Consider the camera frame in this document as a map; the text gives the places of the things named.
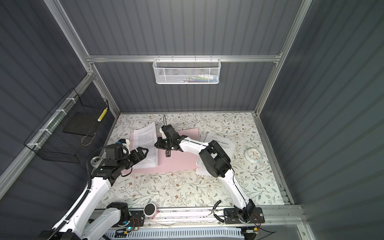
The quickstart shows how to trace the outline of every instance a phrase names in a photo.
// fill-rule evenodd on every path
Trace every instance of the red wire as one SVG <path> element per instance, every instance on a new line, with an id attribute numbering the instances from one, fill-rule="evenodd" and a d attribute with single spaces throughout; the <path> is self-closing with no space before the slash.
<path id="1" fill-rule="evenodd" d="M 135 217 L 132 217 L 132 219 L 133 219 L 133 227 L 135 227 L 135 219 L 137 220 L 137 223 L 140 225 L 139 219 L 137 219 Z"/>
<path id="2" fill-rule="evenodd" d="M 256 220 L 256 222 L 259 224 L 259 227 L 260 227 L 262 224 L 259 223 L 259 221 L 255 217 L 253 217 L 253 218 Z"/>

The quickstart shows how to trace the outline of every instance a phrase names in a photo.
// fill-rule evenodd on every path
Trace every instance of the metal basket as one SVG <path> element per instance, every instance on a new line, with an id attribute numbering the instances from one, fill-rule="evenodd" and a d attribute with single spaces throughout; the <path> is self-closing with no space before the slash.
<path id="1" fill-rule="evenodd" d="M 98 122 L 101 122 L 101 115 L 105 115 L 107 107 L 106 99 L 76 95 L 63 109 L 56 110 L 56 117 L 46 128 L 38 130 L 37 138 L 31 140 L 31 134 L 24 145 L 43 160 L 80 163 L 89 153 L 89 145 L 97 134 L 100 126 Z M 85 135 L 64 131 L 77 114 L 92 116 L 86 130 L 88 133 Z"/>
<path id="2" fill-rule="evenodd" d="M 158 84 L 217 84 L 221 62 L 177 62 L 154 59 L 153 71 Z"/>

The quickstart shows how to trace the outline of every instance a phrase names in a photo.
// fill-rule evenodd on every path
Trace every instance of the paper sheet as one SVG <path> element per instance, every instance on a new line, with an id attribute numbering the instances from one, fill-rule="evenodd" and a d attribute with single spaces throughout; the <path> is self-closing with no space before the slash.
<path id="1" fill-rule="evenodd" d="M 193 140 L 200 140 L 198 128 L 192 128 L 187 130 L 177 131 L 180 135 L 186 135 Z M 133 169 L 132 173 L 144 173 L 144 174 L 163 174 L 167 172 L 176 172 L 181 170 L 191 170 L 197 168 L 196 160 L 198 155 L 195 155 L 190 152 L 181 152 L 181 151 L 171 151 L 170 157 L 166 157 L 166 151 L 163 149 L 158 149 L 159 162 L 157 167 L 148 167 Z M 131 170 L 121 171 L 122 175 L 126 175 Z"/>
<path id="2" fill-rule="evenodd" d="M 211 133 L 208 133 L 207 136 L 205 137 L 204 142 L 210 142 L 212 140 L 217 141 L 220 144 L 220 146 L 222 147 L 222 149 L 224 150 L 224 152 L 229 156 L 230 159 L 232 159 L 233 152 L 235 151 L 236 145 L 231 140 L 229 140 L 228 138 L 225 138 L 225 137 L 219 137 L 217 135 L 213 135 Z M 196 169 L 196 174 L 211 176 L 209 174 L 209 172 L 207 171 L 207 169 L 205 168 L 203 160 L 201 160 L 200 157 L 197 160 L 196 165 L 198 167 L 200 167 L 200 168 Z"/>
<path id="3" fill-rule="evenodd" d="M 134 165 L 132 169 L 156 167 L 158 165 L 157 148 L 155 148 L 156 141 L 155 122 L 152 122 L 142 129 L 133 131 L 132 149 L 136 149 L 137 147 L 148 148 L 148 154 L 144 160 Z"/>

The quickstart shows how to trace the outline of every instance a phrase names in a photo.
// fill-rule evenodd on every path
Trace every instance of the floor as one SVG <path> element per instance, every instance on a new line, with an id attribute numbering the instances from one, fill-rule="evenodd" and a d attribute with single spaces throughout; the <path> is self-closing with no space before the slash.
<path id="1" fill-rule="evenodd" d="M 166 118 L 177 131 L 197 127 L 200 135 L 211 132 L 231 139 L 237 144 L 231 164 L 248 196 L 256 205 L 284 204 L 251 113 L 182 113 L 166 114 Z M 159 129 L 163 125 L 163 115 L 121 114 L 108 143 L 130 136 L 135 129 L 153 121 Z M 262 153 L 263 160 L 259 164 L 245 159 L 244 151 L 250 147 Z M 118 177 L 97 208 L 105 208 L 111 202 L 126 202 L 130 208 L 142 208 L 150 201 L 158 202 L 160 207 L 205 207 L 213 206 L 219 199 L 222 206 L 233 205 L 217 178 L 197 175 L 194 169 Z"/>

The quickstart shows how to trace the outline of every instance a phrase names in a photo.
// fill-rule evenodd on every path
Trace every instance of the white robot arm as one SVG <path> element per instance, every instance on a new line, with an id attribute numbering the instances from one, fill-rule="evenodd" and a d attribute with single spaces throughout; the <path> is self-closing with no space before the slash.
<path id="1" fill-rule="evenodd" d="M 137 150 L 129 151 L 128 144 L 127 139 L 120 139 L 115 144 L 102 147 L 106 149 L 105 162 L 92 174 L 89 166 L 90 157 L 87 159 L 89 177 L 87 187 L 52 230 L 42 231 L 37 239 L 98 240 L 115 224 L 125 227 L 129 231 L 133 230 L 130 225 L 134 223 L 134 219 L 130 216 L 128 206 L 126 203 L 120 202 L 109 204 L 101 216 L 85 227 L 97 203 L 114 184 L 121 171 L 131 168 L 147 156 L 148 149 L 138 147 Z"/>
<path id="2" fill-rule="evenodd" d="M 170 156 L 171 150 L 191 152 L 199 155 L 207 168 L 207 171 L 217 177 L 229 191 L 233 204 L 237 208 L 239 219 L 246 223 L 250 220 L 250 214 L 255 209 L 255 204 L 245 194 L 230 164 L 230 157 L 216 141 L 199 142 L 185 135 L 180 136 L 171 125 L 164 125 L 160 132 L 155 147 L 166 150 L 166 157 Z"/>

